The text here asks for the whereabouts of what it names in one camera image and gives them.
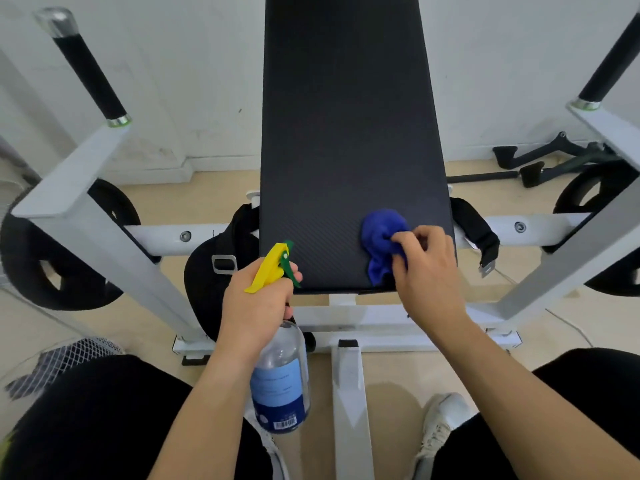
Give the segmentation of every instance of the microfiber cloth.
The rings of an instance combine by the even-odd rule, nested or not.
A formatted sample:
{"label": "microfiber cloth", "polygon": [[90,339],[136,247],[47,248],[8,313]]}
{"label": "microfiber cloth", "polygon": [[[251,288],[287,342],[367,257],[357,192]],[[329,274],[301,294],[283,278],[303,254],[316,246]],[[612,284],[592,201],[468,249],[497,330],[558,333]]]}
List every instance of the microfiber cloth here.
{"label": "microfiber cloth", "polygon": [[382,277],[392,272],[392,255],[398,254],[406,259],[402,246],[391,241],[393,234],[406,230],[409,230],[406,220],[395,210],[376,210],[362,221],[360,240],[371,256],[368,272],[373,286],[379,286]]}

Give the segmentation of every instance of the transparent bottle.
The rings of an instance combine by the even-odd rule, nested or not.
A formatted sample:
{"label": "transparent bottle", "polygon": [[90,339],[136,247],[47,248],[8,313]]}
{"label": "transparent bottle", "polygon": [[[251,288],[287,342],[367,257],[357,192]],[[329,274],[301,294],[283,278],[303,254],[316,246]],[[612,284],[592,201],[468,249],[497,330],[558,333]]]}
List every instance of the transparent bottle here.
{"label": "transparent bottle", "polygon": [[260,352],[251,376],[255,416],[270,433],[289,433],[307,418],[311,400],[305,338],[284,321]]}

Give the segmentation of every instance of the person's left hand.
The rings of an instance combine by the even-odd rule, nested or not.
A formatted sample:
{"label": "person's left hand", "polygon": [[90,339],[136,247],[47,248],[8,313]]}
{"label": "person's left hand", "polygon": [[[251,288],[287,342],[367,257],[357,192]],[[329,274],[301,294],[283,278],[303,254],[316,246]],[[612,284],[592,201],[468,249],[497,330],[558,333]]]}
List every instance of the person's left hand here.
{"label": "person's left hand", "polygon": [[[251,286],[264,258],[236,271],[225,291],[222,322],[216,352],[231,354],[235,360],[253,367],[260,351],[273,338],[283,320],[293,316],[288,305],[293,295],[293,282],[280,278],[256,293],[245,293]],[[302,281],[298,266],[291,263],[296,279]]]}

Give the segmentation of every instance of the yellow spray nozzle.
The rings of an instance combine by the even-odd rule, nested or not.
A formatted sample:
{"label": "yellow spray nozzle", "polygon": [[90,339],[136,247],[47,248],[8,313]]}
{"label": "yellow spray nozzle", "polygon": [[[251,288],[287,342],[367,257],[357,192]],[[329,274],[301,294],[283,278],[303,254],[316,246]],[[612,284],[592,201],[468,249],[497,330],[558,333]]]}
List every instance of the yellow spray nozzle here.
{"label": "yellow spray nozzle", "polygon": [[300,287],[300,283],[293,276],[293,271],[289,263],[289,255],[293,243],[277,242],[265,256],[264,261],[260,265],[258,272],[253,279],[249,288],[244,290],[246,293],[256,293],[263,287],[270,285],[272,282],[279,280],[286,273],[287,277],[293,281],[294,286]]}

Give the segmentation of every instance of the baseboard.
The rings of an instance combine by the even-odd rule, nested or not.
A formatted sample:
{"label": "baseboard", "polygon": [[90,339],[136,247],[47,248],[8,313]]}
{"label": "baseboard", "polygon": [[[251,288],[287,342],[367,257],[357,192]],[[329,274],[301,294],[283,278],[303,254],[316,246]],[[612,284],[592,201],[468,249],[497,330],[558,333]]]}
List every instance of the baseboard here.
{"label": "baseboard", "polygon": [[260,170],[260,155],[188,157],[194,171]]}
{"label": "baseboard", "polygon": [[[590,141],[593,140],[577,139],[572,140],[572,143],[587,146],[587,143]],[[520,156],[548,143],[548,141],[545,141],[544,143],[505,143],[500,145],[478,144],[474,146],[459,146],[457,148],[443,148],[442,154],[445,161],[491,160],[495,158],[495,155],[493,154],[494,146],[517,146],[518,151],[516,152],[516,156]]]}
{"label": "baseboard", "polygon": [[183,184],[191,180],[193,167],[185,160],[180,168],[108,171],[103,178],[114,185]]}

